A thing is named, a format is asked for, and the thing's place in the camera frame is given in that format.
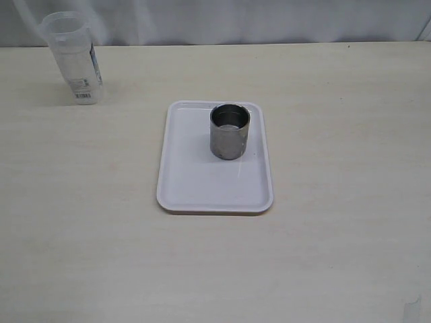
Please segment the white rectangular plastic tray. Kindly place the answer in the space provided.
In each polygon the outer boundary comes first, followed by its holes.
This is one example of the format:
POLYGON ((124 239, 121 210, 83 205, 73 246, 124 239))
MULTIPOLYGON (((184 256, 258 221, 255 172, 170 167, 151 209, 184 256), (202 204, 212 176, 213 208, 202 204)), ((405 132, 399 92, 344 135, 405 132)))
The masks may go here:
POLYGON ((251 115, 245 153, 222 160, 210 150, 210 112, 218 101, 177 101, 164 131, 157 202, 173 213, 245 213, 268 210, 274 200, 262 109, 241 102, 251 115))

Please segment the clear plastic pitcher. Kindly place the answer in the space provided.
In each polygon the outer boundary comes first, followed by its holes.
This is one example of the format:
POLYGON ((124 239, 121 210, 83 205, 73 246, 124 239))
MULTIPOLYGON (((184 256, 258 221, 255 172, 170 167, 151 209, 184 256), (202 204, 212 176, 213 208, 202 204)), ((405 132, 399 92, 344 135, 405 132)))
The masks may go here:
POLYGON ((98 103, 103 82, 87 19, 76 11, 51 13, 42 20, 40 31, 75 102, 98 103))

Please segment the white backdrop curtain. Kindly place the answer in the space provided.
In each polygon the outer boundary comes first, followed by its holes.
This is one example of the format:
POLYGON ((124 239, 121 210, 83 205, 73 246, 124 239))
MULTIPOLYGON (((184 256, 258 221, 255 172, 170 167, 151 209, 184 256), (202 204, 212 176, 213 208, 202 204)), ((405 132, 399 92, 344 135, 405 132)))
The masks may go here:
POLYGON ((1 45, 41 46, 38 25, 80 12, 98 45, 413 41, 429 1, 2 1, 1 45))

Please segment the stainless steel cup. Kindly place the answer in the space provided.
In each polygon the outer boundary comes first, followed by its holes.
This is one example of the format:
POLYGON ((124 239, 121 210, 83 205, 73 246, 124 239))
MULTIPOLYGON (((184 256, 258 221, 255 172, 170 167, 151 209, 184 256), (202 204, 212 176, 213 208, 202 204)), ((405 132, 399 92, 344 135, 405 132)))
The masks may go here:
POLYGON ((234 160, 246 151, 249 111, 239 104, 220 104, 210 112, 210 149, 218 158, 234 160))

